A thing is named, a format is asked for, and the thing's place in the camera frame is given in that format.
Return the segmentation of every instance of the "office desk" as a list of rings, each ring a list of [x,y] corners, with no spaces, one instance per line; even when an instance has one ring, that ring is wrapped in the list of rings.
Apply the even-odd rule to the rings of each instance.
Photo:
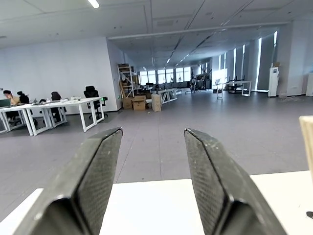
[[[27,129],[28,129],[28,132],[29,132],[29,135],[33,136],[33,131],[32,131],[32,128],[31,128],[28,116],[27,116],[27,112],[26,112],[25,106],[26,105],[18,105],[18,106],[14,106],[14,107],[0,108],[0,118],[3,121],[4,128],[5,128],[5,130],[1,131],[1,133],[9,132],[11,130],[14,130],[16,128],[19,128],[21,126],[25,126],[26,125]],[[20,119],[21,119],[21,124],[11,127],[11,125],[10,125],[10,123],[8,121],[6,112],[13,112],[13,111],[19,112]]]
[[[95,97],[95,98],[83,98],[81,100],[69,100],[69,101],[64,101],[64,102],[55,102],[55,103],[47,103],[47,104],[42,104],[42,105],[33,105],[33,104],[26,104],[25,108],[27,111],[28,116],[30,117],[30,125],[33,129],[34,135],[38,135],[39,133],[46,131],[48,129],[51,129],[51,127],[56,127],[57,125],[60,125],[62,123],[67,122],[66,120],[66,116],[65,113],[63,111],[63,109],[61,109],[62,107],[69,107],[69,106],[78,106],[79,108],[79,113],[80,113],[80,118],[82,121],[82,126],[83,126],[83,130],[84,132],[88,131],[90,128],[94,127],[95,125],[97,125],[99,122],[101,122],[102,120],[104,120],[104,115],[103,115],[103,106],[101,103],[101,97]],[[94,102],[95,101],[100,101],[100,110],[101,110],[101,115],[102,117],[97,120],[96,118],[96,112],[95,112],[95,108],[94,108]],[[90,104],[91,107],[91,114],[92,114],[92,120],[93,123],[89,126],[86,126],[85,124],[85,118],[84,118],[84,112],[83,112],[83,105],[87,105]],[[55,123],[52,117],[52,113],[51,113],[51,108],[58,108],[59,110],[59,114],[61,117],[61,122]],[[30,110],[34,110],[34,109],[42,109],[45,110],[45,119],[47,119],[47,121],[49,122],[49,125],[51,125],[51,127],[49,128],[42,128],[40,130],[36,130],[35,124],[33,119],[31,118],[31,113]]]
[[[309,171],[251,176],[289,235],[311,235],[313,184]],[[1,223],[12,235],[41,188]],[[100,235],[204,235],[190,179],[114,184]]]
[[[245,94],[245,84],[249,84],[249,90],[248,90],[248,94]],[[252,81],[232,81],[232,82],[225,82],[225,83],[219,83],[217,84],[217,98],[216,99],[221,99],[223,100],[223,91],[222,93],[220,93],[221,95],[219,95],[219,85],[230,85],[230,86],[234,86],[234,85],[242,85],[242,91],[241,91],[241,96],[247,96],[250,97],[251,95],[251,86],[252,86]]]

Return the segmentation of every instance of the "white desk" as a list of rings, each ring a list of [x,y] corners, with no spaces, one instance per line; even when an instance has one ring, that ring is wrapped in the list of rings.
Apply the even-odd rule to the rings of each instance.
[[[248,90],[248,94],[245,94],[245,84],[249,84],[249,90]],[[221,95],[219,95],[219,85],[222,85],[222,92],[220,93]],[[251,95],[251,86],[252,86],[252,81],[232,81],[232,82],[225,82],[225,83],[219,83],[217,84],[217,98],[216,99],[221,99],[223,100],[223,86],[224,85],[231,85],[231,86],[234,86],[234,85],[242,85],[242,91],[241,91],[241,96],[247,96],[247,97],[250,97]]]
[[[32,105],[32,104],[26,104],[24,105],[27,111],[27,114],[29,117],[31,117],[31,113],[30,110],[34,110],[34,109],[42,109],[42,110],[46,110],[45,115],[47,118],[47,121],[50,122],[52,127],[56,127],[57,125],[60,125],[64,122],[67,122],[66,120],[66,116],[65,113],[63,111],[63,109],[61,109],[62,107],[69,107],[69,106],[78,106],[79,108],[79,114],[80,114],[80,118],[82,121],[82,126],[83,126],[83,130],[84,132],[88,131],[90,128],[94,127],[95,125],[97,125],[99,122],[101,122],[102,120],[104,120],[104,114],[103,114],[103,106],[101,103],[101,97],[95,97],[95,98],[83,98],[81,100],[69,100],[69,101],[64,101],[64,102],[55,102],[55,103],[47,103],[47,104],[42,104],[42,105]],[[100,110],[101,110],[101,118],[99,120],[97,120],[96,118],[96,112],[95,112],[95,108],[94,108],[94,102],[95,101],[100,101]],[[84,112],[83,112],[83,105],[86,104],[90,104],[91,107],[91,114],[92,114],[92,120],[93,123],[89,126],[86,126],[85,124],[85,118],[84,118]],[[59,109],[59,113],[60,113],[60,117],[61,117],[61,122],[59,123],[54,123],[53,117],[52,117],[52,113],[51,113],[51,108],[58,108]],[[46,131],[48,128],[42,128],[41,130],[36,130],[34,121],[32,118],[30,118],[30,125],[32,126],[34,135],[36,136],[37,134],[39,134],[40,132]]]
[[[12,129],[18,128],[22,125],[26,125],[28,128],[28,131],[29,131],[29,135],[36,136],[41,132],[55,128],[56,126],[67,122],[63,107],[78,106],[80,117],[82,120],[83,130],[84,130],[84,132],[86,132],[87,130],[94,127],[95,125],[97,125],[102,120],[104,120],[103,106],[101,103],[101,99],[102,99],[101,97],[83,98],[81,100],[69,100],[69,101],[64,101],[64,102],[47,103],[47,104],[42,104],[42,105],[25,104],[25,105],[9,107],[9,108],[0,108],[0,116],[1,116],[1,119],[3,119],[3,122],[5,124],[5,131],[6,132],[11,131]],[[100,109],[101,109],[101,114],[102,114],[102,117],[99,120],[97,120],[97,118],[96,118],[96,112],[95,112],[94,103],[93,103],[93,102],[98,101],[98,100],[100,101]],[[93,123],[89,126],[86,126],[82,106],[86,105],[88,103],[90,104],[90,107],[91,107],[91,114],[92,114]],[[58,122],[58,123],[54,122],[53,116],[51,113],[51,108],[58,108],[60,118],[61,118],[60,122]],[[42,111],[43,117],[45,120],[45,127],[38,129],[38,130],[36,129],[36,126],[35,126],[35,123],[34,123],[34,120],[33,120],[32,114],[31,114],[31,110],[35,110],[35,109],[40,109]],[[7,116],[5,114],[6,112],[10,112],[10,111],[18,111],[20,113],[20,117],[21,117],[21,121],[22,121],[21,125],[14,126],[13,128],[10,127]]]
[[[3,121],[4,128],[5,128],[5,130],[2,131],[2,133],[3,132],[9,132],[11,130],[14,130],[16,128],[19,128],[21,126],[26,125],[27,129],[28,129],[28,132],[29,132],[29,135],[33,136],[33,131],[32,131],[29,119],[28,119],[28,115],[27,115],[25,106],[26,105],[18,105],[18,106],[14,106],[14,107],[0,108],[0,118]],[[20,119],[21,119],[21,124],[20,125],[16,125],[14,127],[11,127],[11,125],[10,125],[10,123],[8,121],[6,112],[13,112],[13,111],[19,112]]]
[[[289,235],[311,235],[313,184],[308,171],[252,176]],[[0,234],[12,235],[38,198],[35,190],[1,223]],[[101,235],[203,235],[191,180],[114,184]]]

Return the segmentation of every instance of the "fluorescent light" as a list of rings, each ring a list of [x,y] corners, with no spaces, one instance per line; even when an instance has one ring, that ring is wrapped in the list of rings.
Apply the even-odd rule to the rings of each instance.
[[[98,8],[100,6],[97,0],[88,0],[88,1],[93,6],[93,8]]]

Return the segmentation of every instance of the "white wall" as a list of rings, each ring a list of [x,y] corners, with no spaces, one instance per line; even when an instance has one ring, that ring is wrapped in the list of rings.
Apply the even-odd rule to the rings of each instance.
[[[108,97],[106,111],[118,109],[105,37],[0,50],[0,87],[13,94],[22,90],[38,100],[51,97],[53,91],[63,98],[84,97],[90,85]],[[69,114],[77,112],[68,109]]]
[[[279,94],[305,94],[313,65],[313,22],[296,20],[280,28],[277,61],[280,62]]]
[[[115,101],[117,105],[117,109],[120,109],[123,107],[122,105],[122,98],[121,98],[121,91],[119,87],[119,71],[118,71],[118,64],[125,63],[125,53],[122,52],[114,43],[107,40],[108,45],[108,52],[109,52],[109,58],[110,58],[110,66],[112,71],[112,78],[113,78],[113,86],[115,91]]]

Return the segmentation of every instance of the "ceiling beam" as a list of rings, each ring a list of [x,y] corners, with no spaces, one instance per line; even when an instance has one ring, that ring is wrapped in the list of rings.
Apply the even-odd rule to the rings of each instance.
[[[236,29],[236,28],[250,28],[250,27],[260,27],[260,26],[281,26],[290,23],[287,22],[273,22],[273,23],[250,23],[250,24],[238,24],[238,25],[225,25],[218,27],[209,27],[209,28],[197,28],[197,29],[186,29],[172,32],[161,32],[161,33],[145,33],[145,34],[134,34],[134,35],[125,35],[125,36],[114,36],[108,37],[109,40],[118,40],[118,39],[128,39],[128,38],[144,38],[144,37],[155,37],[155,36],[164,36],[172,34],[184,34],[192,32],[204,32],[204,31],[218,31],[224,29]]]

